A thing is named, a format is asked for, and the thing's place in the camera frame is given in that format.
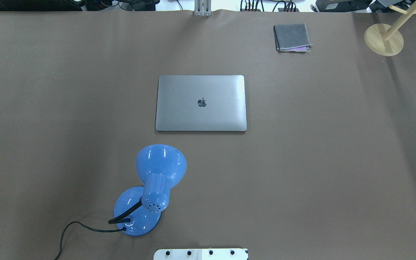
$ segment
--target white bracket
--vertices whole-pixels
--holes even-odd
[[[157,250],[153,260],[248,260],[246,248],[199,248]]]
[[[195,0],[195,16],[211,16],[211,0]]]

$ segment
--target laptop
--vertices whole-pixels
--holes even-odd
[[[162,75],[157,131],[246,131],[241,75]]]

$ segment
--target gray cloth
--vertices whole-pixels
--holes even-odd
[[[276,49],[278,51],[309,52],[309,36],[306,24],[274,25]]]

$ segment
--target wooden stand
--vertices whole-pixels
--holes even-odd
[[[365,30],[365,44],[377,54],[382,56],[394,56],[404,47],[404,39],[399,33],[399,28],[414,14],[416,14],[416,1],[408,10],[402,10],[391,5],[389,8],[403,15],[391,25],[377,23]]]

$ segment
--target wooden pole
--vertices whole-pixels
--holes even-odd
[[[416,12],[416,1],[415,3],[413,3],[413,5],[411,5],[411,7],[407,10],[406,14],[401,15],[401,17],[399,17],[399,19],[394,22],[394,24],[391,26],[391,28],[388,29],[388,31],[386,31],[386,33],[383,35],[383,40],[386,41],[389,38],[391,38],[391,36],[393,36],[393,34],[399,30],[399,28],[412,16],[414,15]]]

